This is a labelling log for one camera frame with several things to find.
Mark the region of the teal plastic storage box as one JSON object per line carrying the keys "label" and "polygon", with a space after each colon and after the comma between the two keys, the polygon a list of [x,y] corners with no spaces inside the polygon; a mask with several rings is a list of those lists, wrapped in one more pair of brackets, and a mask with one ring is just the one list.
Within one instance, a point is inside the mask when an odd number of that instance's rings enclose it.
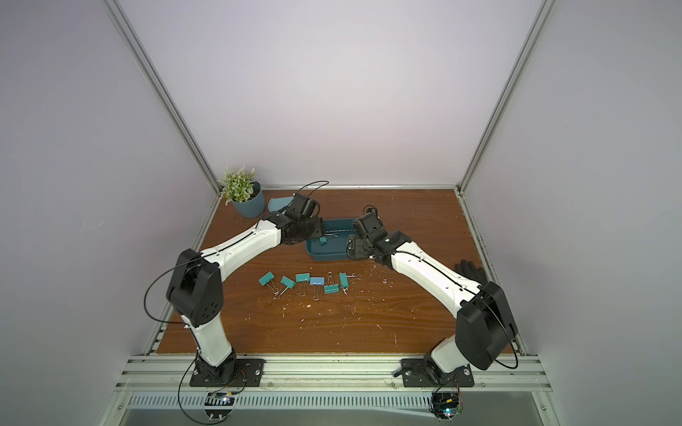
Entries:
{"label": "teal plastic storage box", "polygon": [[351,236],[355,235],[352,218],[323,220],[324,234],[328,242],[321,245],[319,238],[308,240],[305,249],[315,262],[335,262],[349,260],[347,246]]}

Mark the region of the teal binder clip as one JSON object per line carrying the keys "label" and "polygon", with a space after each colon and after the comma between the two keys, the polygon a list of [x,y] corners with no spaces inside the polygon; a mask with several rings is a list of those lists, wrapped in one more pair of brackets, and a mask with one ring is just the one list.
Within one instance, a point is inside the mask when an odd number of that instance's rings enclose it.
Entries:
{"label": "teal binder clip", "polygon": [[265,275],[263,275],[261,278],[259,278],[259,284],[262,287],[268,287],[268,289],[271,289],[273,293],[276,295],[278,293],[277,287],[275,287],[275,275],[272,272],[268,272]]}
{"label": "teal binder clip", "polygon": [[293,289],[296,286],[295,280],[287,276],[282,276],[280,284],[281,285],[279,289],[275,293],[275,299],[280,299],[285,292],[287,292],[290,289]]}
{"label": "teal binder clip", "polygon": [[339,273],[339,290],[343,293],[346,293],[350,287],[350,284],[354,280],[360,280],[361,278],[361,274]]}
{"label": "teal binder clip", "polygon": [[339,284],[335,281],[335,274],[328,272],[325,285],[323,287],[325,295],[337,294],[340,291]]}
{"label": "teal binder clip", "polygon": [[311,274],[310,273],[299,273],[296,275],[296,284],[298,286],[298,296],[306,296],[307,295],[307,286],[310,282],[311,279]]}

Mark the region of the blue binder clip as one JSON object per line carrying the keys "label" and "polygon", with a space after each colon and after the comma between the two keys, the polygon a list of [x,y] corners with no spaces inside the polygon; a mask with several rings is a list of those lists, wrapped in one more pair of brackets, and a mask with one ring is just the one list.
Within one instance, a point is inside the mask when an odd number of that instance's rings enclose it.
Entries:
{"label": "blue binder clip", "polygon": [[323,287],[325,285],[325,278],[323,277],[312,277],[310,284],[314,289],[314,301],[319,301],[321,293],[323,292]]}

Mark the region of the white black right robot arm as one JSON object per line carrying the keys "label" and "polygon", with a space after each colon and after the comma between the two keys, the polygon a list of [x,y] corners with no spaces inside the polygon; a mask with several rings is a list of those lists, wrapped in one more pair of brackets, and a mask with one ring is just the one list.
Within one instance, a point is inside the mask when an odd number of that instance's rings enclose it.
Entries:
{"label": "white black right robot arm", "polygon": [[413,280],[440,302],[456,321],[456,331],[424,355],[437,380],[462,367],[487,370],[512,345],[518,328],[504,291],[485,270],[462,261],[453,269],[426,253],[406,234],[385,230],[376,211],[353,220],[347,245],[353,260],[370,259]]}

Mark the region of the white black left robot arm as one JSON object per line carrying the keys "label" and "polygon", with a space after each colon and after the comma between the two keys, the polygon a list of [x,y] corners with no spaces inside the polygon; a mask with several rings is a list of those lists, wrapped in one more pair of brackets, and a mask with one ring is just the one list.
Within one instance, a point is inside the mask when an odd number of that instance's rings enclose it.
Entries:
{"label": "white black left robot arm", "polygon": [[236,237],[201,252],[185,250],[179,255],[166,298],[192,333],[199,373],[219,383],[229,382],[237,373],[236,353],[220,319],[223,283],[268,250],[321,237],[319,210],[319,202],[296,193],[288,205]]}

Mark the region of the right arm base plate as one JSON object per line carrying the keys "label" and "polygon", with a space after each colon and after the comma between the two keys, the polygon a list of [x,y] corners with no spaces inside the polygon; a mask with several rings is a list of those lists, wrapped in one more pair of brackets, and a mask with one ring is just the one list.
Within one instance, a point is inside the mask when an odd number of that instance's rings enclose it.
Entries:
{"label": "right arm base plate", "polygon": [[404,387],[474,387],[472,370],[469,365],[456,368],[453,372],[442,372],[433,362],[424,359],[401,359],[401,366],[393,372],[395,378],[401,378]]}

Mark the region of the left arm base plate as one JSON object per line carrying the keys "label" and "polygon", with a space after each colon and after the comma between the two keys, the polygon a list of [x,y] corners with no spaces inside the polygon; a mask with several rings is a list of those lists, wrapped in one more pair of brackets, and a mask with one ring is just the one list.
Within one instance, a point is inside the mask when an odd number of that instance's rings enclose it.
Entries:
{"label": "left arm base plate", "polygon": [[189,386],[198,387],[259,387],[266,361],[257,358],[228,358],[218,367],[198,357],[191,369]]}

